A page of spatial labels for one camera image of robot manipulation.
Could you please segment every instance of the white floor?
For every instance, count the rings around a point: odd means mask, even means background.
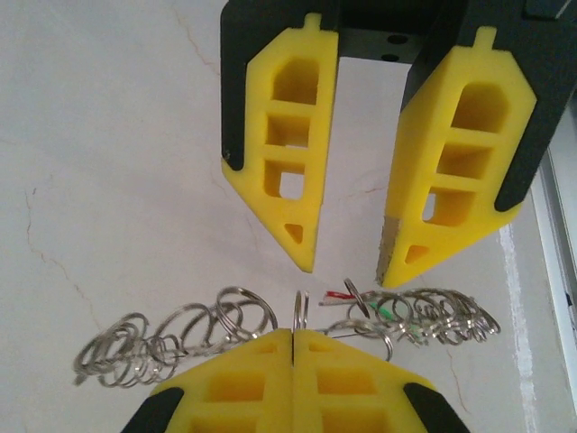
[[[99,328],[209,303],[239,284],[282,326],[294,293],[373,288],[407,68],[343,60],[313,275],[220,174],[224,1],[0,2],[0,430],[120,431],[151,388],[72,382]],[[515,223],[409,284],[471,294],[503,332],[397,345],[472,431],[568,432],[577,420],[529,199]],[[313,308],[312,327],[341,309]],[[374,342],[356,342],[379,354]]]

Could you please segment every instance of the yellow foam gripper pad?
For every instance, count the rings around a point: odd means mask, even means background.
[[[508,224],[495,198],[536,103],[481,27],[453,47],[398,120],[377,279],[395,288]]]
[[[431,422],[441,426],[435,432],[447,422],[463,426],[427,379],[315,331],[296,331],[294,346],[292,337],[273,331],[159,385],[149,401],[171,401],[166,433],[426,433]],[[148,419],[160,415],[159,407]],[[423,418],[431,408],[433,416]]]
[[[244,165],[223,173],[295,264],[313,270],[333,115],[338,33],[319,14],[248,64]]]

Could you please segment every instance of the hollow rectangular cutout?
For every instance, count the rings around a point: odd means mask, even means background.
[[[255,354],[274,354],[277,351],[277,345],[268,343],[267,345],[259,345],[254,351]]]
[[[481,179],[489,165],[491,149],[467,144],[447,143],[443,148],[437,173]]]
[[[508,100],[500,86],[470,83],[463,89],[454,113],[453,127],[499,133],[509,111]]]
[[[371,375],[361,368],[319,368],[316,371],[319,394],[376,394]]]
[[[341,407],[322,409],[323,433],[389,433],[383,408]]]
[[[431,189],[427,203],[434,202],[435,207],[432,216],[423,215],[423,221],[437,226],[460,226],[469,217],[474,198],[474,192],[456,189]]]
[[[272,98],[313,106],[317,87],[318,63],[310,59],[291,59],[274,79]]]
[[[262,401],[265,376],[256,372],[221,372],[212,378],[206,401]]]
[[[305,166],[281,161],[265,161],[264,191],[271,197],[291,200],[302,198]]]
[[[256,433],[257,419],[231,418],[224,414],[219,418],[193,419],[188,433]]]
[[[267,144],[308,147],[310,119],[294,115],[269,115]]]
[[[313,341],[313,342],[309,343],[308,350],[310,352],[330,352],[331,348],[327,347],[326,345],[321,345],[320,343],[317,343],[316,341]]]

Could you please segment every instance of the green wire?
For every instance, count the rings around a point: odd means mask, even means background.
[[[373,309],[377,309],[377,302],[369,302],[369,305]],[[394,320],[395,319],[395,317],[392,315],[392,313],[390,311],[388,311],[387,309],[385,309],[384,307],[380,307],[379,313],[382,316],[384,316],[384,318],[387,318],[388,320]]]
[[[377,302],[369,302],[369,305],[373,308],[373,309],[377,309]],[[393,314],[388,311],[387,309],[385,309],[384,307],[380,307],[379,309],[379,313],[384,317],[387,318],[388,320],[395,320],[395,317],[393,316]],[[410,327],[411,330],[413,331],[412,334],[414,336],[418,336],[418,333],[416,332],[416,328],[415,326],[411,326]]]

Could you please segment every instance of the pile of key rings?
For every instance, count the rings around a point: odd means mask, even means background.
[[[316,329],[335,338],[362,336],[380,339],[388,361],[393,340],[408,340],[422,346],[430,339],[443,345],[465,341],[484,342],[500,333],[499,323],[473,298],[456,290],[414,289],[403,293],[368,291],[360,293],[349,279],[347,293],[327,292],[320,306],[349,305],[346,318],[330,327]],[[307,327],[309,295],[299,291],[295,300],[292,329]],[[262,311],[255,329],[246,329],[243,309],[256,306]],[[362,313],[354,317],[355,309]],[[167,332],[176,321],[186,323],[177,333]],[[202,327],[199,341],[190,343],[193,329]],[[213,306],[187,304],[165,318],[151,335],[149,320],[131,313],[95,336],[74,360],[75,383],[96,376],[105,387],[130,388],[138,383],[163,382],[174,375],[185,358],[219,355],[279,326],[274,311],[259,295],[237,286],[219,291]],[[343,335],[343,331],[353,333]]]
[[[238,295],[241,300],[226,298]],[[253,330],[243,328],[248,306],[262,309],[262,318]],[[179,333],[167,333],[171,324],[189,318]],[[106,331],[95,336],[77,355],[73,369],[76,385],[89,376],[108,388],[163,382],[174,375],[184,358],[219,355],[235,346],[276,329],[279,324],[269,304],[257,294],[231,286],[220,290],[213,306],[190,303],[177,309],[147,336],[149,320],[141,313],[122,317]],[[192,330],[206,327],[200,341],[188,340]],[[215,336],[224,336],[215,341]]]
[[[491,314],[473,298],[457,290],[359,293],[351,280],[345,280],[344,285],[348,294],[327,292],[320,305],[350,304],[346,317],[349,327],[359,336],[383,338],[382,332],[376,331],[379,329],[389,338],[406,339],[417,346],[428,345],[430,339],[443,345],[460,345],[472,340],[482,343],[489,335],[501,332],[499,323]],[[363,318],[353,318],[355,308]]]

